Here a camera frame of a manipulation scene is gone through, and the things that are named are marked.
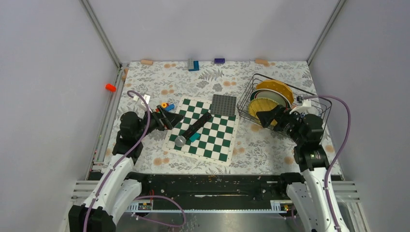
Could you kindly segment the yellow woven plate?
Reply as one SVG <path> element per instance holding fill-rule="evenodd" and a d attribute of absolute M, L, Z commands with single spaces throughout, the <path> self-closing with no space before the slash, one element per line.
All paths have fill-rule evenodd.
<path fill-rule="evenodd" d="M 279 105 L 279 103 L 268 98 L 255 98 L 248 105 L 248 113 L 260 124 L 258 118 L 256 117 L 256 113 L 270 112 L 277 105 Z"/>

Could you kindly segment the white plate green rim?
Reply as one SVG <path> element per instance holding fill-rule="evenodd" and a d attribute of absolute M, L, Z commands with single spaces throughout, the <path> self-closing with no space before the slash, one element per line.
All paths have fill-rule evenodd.
<path fill-rule="evenodd" d="M 271 89 L 257 89 L 253 91 L 250 95 L 250 101 L 254 100 L 255 98 L 268 98 L 271 100 L 276 101 L 280 105 L 291 107 L 290 101 L 281 93 L 271 90 Z"/>

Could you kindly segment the yellow orange plate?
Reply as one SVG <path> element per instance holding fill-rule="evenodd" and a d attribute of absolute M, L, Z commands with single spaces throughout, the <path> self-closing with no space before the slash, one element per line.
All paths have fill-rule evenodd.
<path fill-rule="evenodd" d="M 255 89 L 270 89 L 282 94 L 290 104 L 294 102 L 293 92 L 284 82 L 278 80 L 265 80 L 259 83 Z"/>

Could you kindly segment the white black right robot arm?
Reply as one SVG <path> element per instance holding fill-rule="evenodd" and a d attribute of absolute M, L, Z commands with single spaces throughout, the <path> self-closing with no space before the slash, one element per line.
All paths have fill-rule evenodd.
<path fill-rule="evenodd" d="M 283 173 L 277 186 L 278 195 L 291 199 L 306 232 L 347 232 L 330 178 L 331 164 L 321 144 L 322 119 L 314 114 L 302 116 L 282 105 L 256 113 L 267 128 L 276 122 L 274 131 L 283 132 L 296 144 L 294 160 L 299 173 Z"/>

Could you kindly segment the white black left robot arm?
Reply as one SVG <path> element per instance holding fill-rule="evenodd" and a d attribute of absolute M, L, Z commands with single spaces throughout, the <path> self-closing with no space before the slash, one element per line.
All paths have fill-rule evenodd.
<path fill-rule="evenodd" d="M 127 179 L 142 149 L 142 140 L 154 130 L 173 129 L 183 115 L 171 113 L 158 106 L 146 110 L 143 117 L 126 112 L 120 117 L 119 131 L 113 156 L 107 171 L 81 205 L 74 205 L 68 213 L 72 232 L 114 232 L 119 218 L 134 198 L 149 195 L 150 186 L 142 180 Z"/>

